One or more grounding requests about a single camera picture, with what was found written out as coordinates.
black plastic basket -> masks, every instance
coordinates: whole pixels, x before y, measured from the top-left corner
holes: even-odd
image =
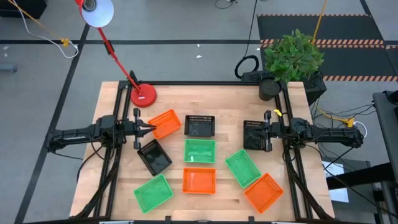
[[[215,117],[186,115],[184,134],[196,137],[211,137],[215,134]]]
[[[243,121],[243,148],[252,150],[266,150],[266,140],[248,131],[249,128],[261,127],[264,122],[261,121]]]
[[[146,144],[137,153],[153,176],[173,163],[156,139]]]

green plastic basket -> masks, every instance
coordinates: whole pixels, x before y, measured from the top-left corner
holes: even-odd
[[[136,189],[134,195],[142,212],[147,213],[173,197],[174,194],[166,178],[161,174]]]
[[[259,169],[244,149],[226,158],[225,163],[243,188],[261,177]]]
[[[186,139],[185,140],[185,162],[216,162],[216,141]]]

lamp base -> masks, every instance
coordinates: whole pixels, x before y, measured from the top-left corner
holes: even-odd
[[[142,94],[140,95],[138,91],[132,90],[130,99],[134,105],[140,108],[148,107],[155,103],[156,100],[156,90],[150,84],[138,85]]]

paper sheet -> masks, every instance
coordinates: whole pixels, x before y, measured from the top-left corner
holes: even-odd
[[[330,164],[330,162],[322,161],[323,166],[326,167]],[[327,171],[331,172],[333,175],[344,174],[344,166],[342,164],[334,163],[327,168]],[[331,177],[331,175],[325,172],[325,177]],[[336,190],[329,190],[330,199],[337,201],[337,202],[346,202],[348,203],[348,193],[347,188],[344,189],[336,189]]]

plastic basket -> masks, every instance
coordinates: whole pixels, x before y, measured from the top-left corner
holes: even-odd
[[[253,150],[266,150],[266,140],[263,136],[253,134],[249,128],[259,128],[264,124],[261,121],[243,121],[243,148]]]
[[[134,195],[142,212],[147,213],[173,197],[173,192],[162,174],[136,189]]]
[[[215,134],[215,117],[186,115],[185,130],[187,136],[211,137]]]
[[[267,210],[284,191],[269,174],[264,174],[245,192],[245,196],[259,213]]]
[[[244,149],[226,158],[225,163],[241,187],[247,187],[261,176],[259,169]]]
[[[137,153],[153,176],[173,163],[156,139],[150,141]]]
[[[162,139],[181,127],[181,121],[174,110],[168,110],[150,119],[148,124],[156,126],[156,130],[153,131],[156,139]]]
[[[215,194],[216,170],[212,168],[184,168],[182,192]]]
[[[186,139],[185,140],[185,162],[216,162],[216,141]]]

